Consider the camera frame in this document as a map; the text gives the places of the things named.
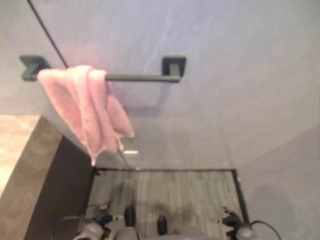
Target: black cable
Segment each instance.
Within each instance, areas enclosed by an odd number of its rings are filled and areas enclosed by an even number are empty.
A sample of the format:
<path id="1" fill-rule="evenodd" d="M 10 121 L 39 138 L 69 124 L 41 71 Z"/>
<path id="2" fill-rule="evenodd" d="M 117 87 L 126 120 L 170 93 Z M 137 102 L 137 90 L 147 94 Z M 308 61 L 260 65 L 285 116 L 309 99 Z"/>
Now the black cable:
<path id="1" fill-rule="evenodd" d="M 41 28 L 42 28 L 42 30 L 44 31 L 45 35 L 46 35 L 47 38 L 49 39 L 49 41 L 50 41 L 52 47 L 54 48 L 55 52 L 58 54 L 60 60 L 62 61 L 62 63 L 63 63 L 63 65 L 65 66 L 65 68 L 67 69 L 69 66 L 68 66 L 66 60 L 65 60 L 64 57 L 62 56 L 62 54 L 61 54 L 60 50 L 58 49 L 57 45 L 55 44 L 53 38 L 51 37 L 50 33 L 48 32 L 45 24 L 42 22 L 42 20 L 41 20 L 41 18 L 40 18 L 40 16 L 39 16 L 39 14 L 38 14 L 35 6 L 32 4 L 31 0 L 26 0 L 26 1 L 27 1 L 27 3 L 29 4 L 31 10 L 33 11 L 33 13 L 34 13 L 36 19 L 38 20 L 39 24 L 41 25 Z"/>
<path id="2" fill-rule="evenodd" d="M 273 226 L 271 226 L 269 223 L 266 223 L 265 221 L 260 221 L 260 220 L 255 220 L 255 221 L 250 223 L 251 226 L 253 226 L 255 224 L 266 225 L 267 227 L 269 227 L 270 229 L 272 229 L 274 231 L 274 233 L 276 234 L 276 236 L 278 237 L 279 240 L 282 240 L 280 234 L 278 233 L 278 231 Z"/>
<path id="3" fill-rule="evenodd" d="M 56 240 L 55 235 L 56 235 L 57 227 L 61 223 L 66 222 L 66 221 L 73 221 L 73 220 L 83 221 L 84 223 L 86 222 L 86 219 L 82 216 L 65 216 L 65 217 L 61 218 L 53 227 L 51 240 Z"/>
<path id="4" fill-rule="evenodd" d="M 132 169 L 132 167 L 129 165 L 129 163 L 126 160 L 126 156 L 124 155 L 124 153 L 122 152 L 122 150 L 118 149 L 118 153 L 124 163 L 124 165 L 126 166 L 127 169 Z"/>

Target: countertop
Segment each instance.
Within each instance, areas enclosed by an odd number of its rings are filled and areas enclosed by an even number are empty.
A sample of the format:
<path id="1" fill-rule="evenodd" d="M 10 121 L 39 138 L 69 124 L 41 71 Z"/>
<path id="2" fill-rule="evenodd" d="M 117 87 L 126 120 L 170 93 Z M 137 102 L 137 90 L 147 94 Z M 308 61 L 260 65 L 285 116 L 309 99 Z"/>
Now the countertop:
<path id="1" fill-rule="evenodd" d="M 40 116 L 0 115 L 0 197 Z"/>

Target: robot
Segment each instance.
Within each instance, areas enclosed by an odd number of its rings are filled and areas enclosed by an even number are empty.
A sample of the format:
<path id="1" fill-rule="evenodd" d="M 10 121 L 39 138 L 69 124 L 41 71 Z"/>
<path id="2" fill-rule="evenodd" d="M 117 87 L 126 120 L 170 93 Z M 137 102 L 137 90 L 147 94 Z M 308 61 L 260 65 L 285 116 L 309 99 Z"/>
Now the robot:
<path id="1" fill-rule="evenodd" d="M 242 222 L 235 212 L 226 207 L 224 207 L 224 212 L 227 214 L 225 218 L 212 218 L 211 221 L 232 227 L 232 230 L 226 233 L 230 240 L 261 240 L 250 223 Z M 108 206 L 106 205 L 100 207 L 97 216 L 87 221 L 82 231 L 73 240 L 103 240 L 110 234 L 110 229 L 106 227 L 106 224 L 123 218 L 126 227 L 116 233 L 114 240 L 140 240 L 139 233 L 135 229 L 135 208 L 128 206 L 124 211 L 124 217 L 120 215 L 112 216 L 108 213 Z M 173 232 L 168 233 L 167 219 L 163 215 L 158 217 L 157 231 L 159 236 L 145 238 L 144 240 L 218 240 L 210 238 L 190 226 L 178 226 Z"/>

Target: wall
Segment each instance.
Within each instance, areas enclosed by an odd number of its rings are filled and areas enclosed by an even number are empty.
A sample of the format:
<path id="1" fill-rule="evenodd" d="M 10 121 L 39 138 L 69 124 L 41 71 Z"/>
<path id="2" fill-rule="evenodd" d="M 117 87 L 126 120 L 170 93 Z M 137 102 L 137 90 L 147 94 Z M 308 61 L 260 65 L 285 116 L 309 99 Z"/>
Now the wall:
<path id="1" fill-rule="evenodd" d="M 114 84 L 136 130 L 125 143 L 140 152 L 132 166 L 237 168 L 252 218 L 268 220 L 284 239 L 317 239 L 317 1 L 33 2 L 71 66 L 157 74 L 163 55 L 188 57 L 179 84 Z M 39 52 L 53 67 L 61 63 L 25 2 L 3 9 L 0 41 L 10 49 L 1 60 L 1 113 L 43 113 L 72 137 L 40 86 L 21 82 L 17 59 Z M 99 164 L 120 162 L 101 156 Z"/>

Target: towel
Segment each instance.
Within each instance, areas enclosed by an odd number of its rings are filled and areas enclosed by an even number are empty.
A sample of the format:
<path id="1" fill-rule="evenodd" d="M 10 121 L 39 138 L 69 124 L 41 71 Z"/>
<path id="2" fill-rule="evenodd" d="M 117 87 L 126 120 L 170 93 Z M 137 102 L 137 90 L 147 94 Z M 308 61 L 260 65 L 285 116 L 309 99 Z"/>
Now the towel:
<path id="1" fill-rule="evenodd" d="M 133 127 L 112 86 L 106 71 L 80 65 L 66 70 L 43 69 L 38 81 L 51 103 L 87 148 L 95 166 L 104 150 L 122 150 L 121 137 L 134 137 Z"/>

